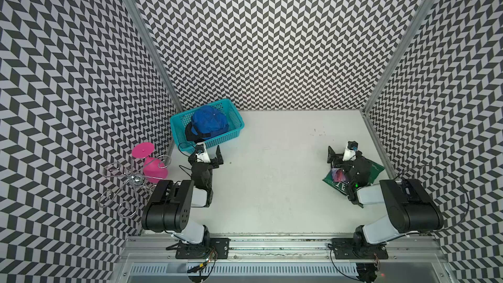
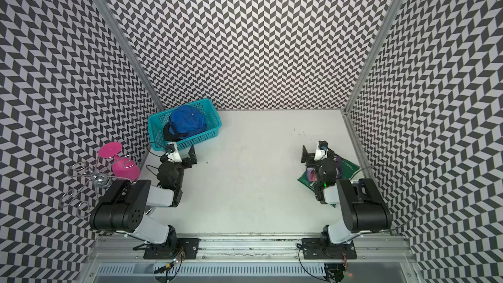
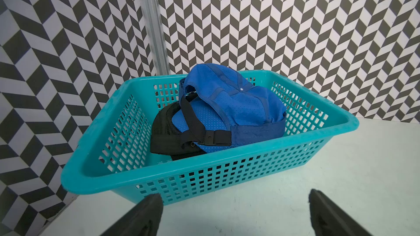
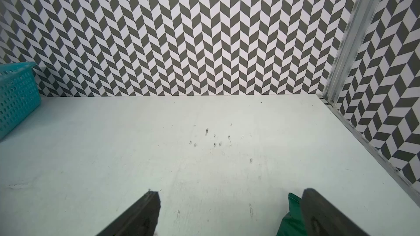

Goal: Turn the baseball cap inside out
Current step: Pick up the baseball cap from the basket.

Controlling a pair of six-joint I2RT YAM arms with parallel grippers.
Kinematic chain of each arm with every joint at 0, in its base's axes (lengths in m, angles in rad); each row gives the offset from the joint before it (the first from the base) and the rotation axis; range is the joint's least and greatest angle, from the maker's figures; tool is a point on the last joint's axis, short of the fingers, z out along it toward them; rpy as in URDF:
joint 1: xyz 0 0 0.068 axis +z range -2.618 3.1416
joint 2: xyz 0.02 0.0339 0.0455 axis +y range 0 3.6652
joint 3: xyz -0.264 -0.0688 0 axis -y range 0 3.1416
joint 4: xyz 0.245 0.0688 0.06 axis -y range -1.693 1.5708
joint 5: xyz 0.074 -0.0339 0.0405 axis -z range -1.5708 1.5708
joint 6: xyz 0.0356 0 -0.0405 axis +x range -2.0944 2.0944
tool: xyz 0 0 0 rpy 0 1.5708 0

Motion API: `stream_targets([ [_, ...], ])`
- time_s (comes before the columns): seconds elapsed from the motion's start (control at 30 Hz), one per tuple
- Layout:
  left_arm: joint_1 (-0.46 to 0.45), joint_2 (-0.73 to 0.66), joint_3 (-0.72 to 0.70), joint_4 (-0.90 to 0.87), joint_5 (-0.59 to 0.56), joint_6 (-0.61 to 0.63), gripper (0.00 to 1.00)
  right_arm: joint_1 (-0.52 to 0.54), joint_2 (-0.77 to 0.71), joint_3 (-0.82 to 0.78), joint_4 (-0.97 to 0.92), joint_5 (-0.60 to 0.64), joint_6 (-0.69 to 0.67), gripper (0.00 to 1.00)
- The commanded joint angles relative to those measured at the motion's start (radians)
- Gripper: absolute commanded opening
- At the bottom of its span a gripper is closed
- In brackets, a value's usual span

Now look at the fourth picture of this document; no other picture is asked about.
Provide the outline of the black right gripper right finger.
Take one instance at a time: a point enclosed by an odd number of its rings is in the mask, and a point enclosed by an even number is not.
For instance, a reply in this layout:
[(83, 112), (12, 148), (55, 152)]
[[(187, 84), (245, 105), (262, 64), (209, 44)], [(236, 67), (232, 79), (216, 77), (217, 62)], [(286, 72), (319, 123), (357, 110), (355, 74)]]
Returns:
[(315, 189), (304, 190), (300, 207), (309, 236), (368, 236)]

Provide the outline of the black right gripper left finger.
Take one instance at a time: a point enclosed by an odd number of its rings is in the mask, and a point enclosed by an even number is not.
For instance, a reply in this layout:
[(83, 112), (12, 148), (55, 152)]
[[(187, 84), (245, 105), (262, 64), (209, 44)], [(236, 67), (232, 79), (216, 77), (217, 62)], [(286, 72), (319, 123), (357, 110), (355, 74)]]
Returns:
[(97, 236), (154, 236), (160, 209), (159, 193), (148, 191)]

